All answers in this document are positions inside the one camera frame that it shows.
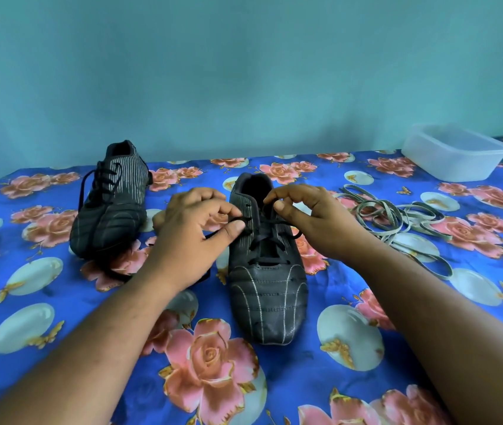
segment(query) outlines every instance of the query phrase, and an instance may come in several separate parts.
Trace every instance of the fingernail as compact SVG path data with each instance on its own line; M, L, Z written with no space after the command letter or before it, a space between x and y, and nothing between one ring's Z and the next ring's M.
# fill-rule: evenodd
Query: fingernail
M237 221L234 221L234 226L236 229L242 230L246 227L246 222L244 222L242 220L237 220Z

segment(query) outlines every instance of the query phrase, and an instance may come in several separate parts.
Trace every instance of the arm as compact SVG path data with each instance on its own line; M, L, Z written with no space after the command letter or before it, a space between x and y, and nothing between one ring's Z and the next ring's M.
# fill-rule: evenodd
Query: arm
M235 206L213 198L218 194L198 188L171 200L176 208L168 211L140 271L0 400L0 425L108 424L163 309L245 225L231 222L205 240L201 226L211 215L241 216Z
M368 233L324 189L289 185L266 202L309 243L368 283L455 419L503 423L503 323ZM308 216L291 206L304 202Z

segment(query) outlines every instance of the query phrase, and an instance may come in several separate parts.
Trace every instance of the hand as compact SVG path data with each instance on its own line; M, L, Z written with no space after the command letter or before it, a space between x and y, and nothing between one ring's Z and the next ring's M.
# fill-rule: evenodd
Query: hand
M200 279L245 227L241 220L232 221L205 239L202 225L210 216L220 213L236 218L242 215L236 206L217 198L220 196L224 194L211 188L196 188L174 195L144 269L156 271L159 279L170 283L177 292Z
M226 200L226 196L213 188L192 188L188 192L179 192L171 197L171 201L167 204L167 208L153 217L153 230L156 235L163 228L163 225L168 220L167 214L175 213L181 206L186 206L187 203L196 203L198 201L210 200L211 198L219 198Z
M322 186L281 186L271 190L263 202L274 200L278 200L273 203L275 211L297 227L309 244L325 257L347 263L353 257L351 251L375 241L374 236ZM310 216L293 206L300 202L312 210Z

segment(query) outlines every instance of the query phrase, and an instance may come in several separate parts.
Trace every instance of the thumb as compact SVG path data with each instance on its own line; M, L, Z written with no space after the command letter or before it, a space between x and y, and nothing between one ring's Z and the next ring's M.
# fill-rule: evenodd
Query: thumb
M205 241L211 253L218 257L231 242L233 242L246 227L246 222L233 220L217 231L212 237Z
M305 232L305 229L308 229L312 217L300 211L295 206L285 201L277 200L273 203L273 208L279 216L291 223L294 227L297 227L300 231Z

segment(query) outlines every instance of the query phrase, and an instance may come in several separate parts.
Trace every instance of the bed sheet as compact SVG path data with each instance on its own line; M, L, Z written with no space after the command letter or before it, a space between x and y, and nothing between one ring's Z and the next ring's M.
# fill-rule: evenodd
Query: bed sheet
M443 283L503 321L503 164L489 179L465 184L440 182L399 151L169 161L149 168L149 220L172 194L197 186L227 193L245 171L267 173L276 186L308 183L336 192L357 183L395 204L424 200L446 214L436 229L453 239L411 231L404 241L438 251L454 268ZM0 180L0 395L119 289L68 247L80 181L90 169L23 169ZM222 223L212 218L206 229ZM114 268L139 268L153 235L149 221ZM113 422L314 425L363 419L373 425L403 417L432 423L433 416L435 423L448 422L418 361L361 277L321 256L304 237L298 247L309 304L290 345L250 345L241 338L225 286L225 252L211 277L180 293L156 322ZM192 344L174 343L182 352L175 351L170 340L183 331ZM222 349L211 361L193 364L199 359L191 348L217 346L211 337L222 339ZM189 368L225 362L228 351L236 359L230 375L217 376L224 385L179 384ZM175 355L189 359L173 366Z

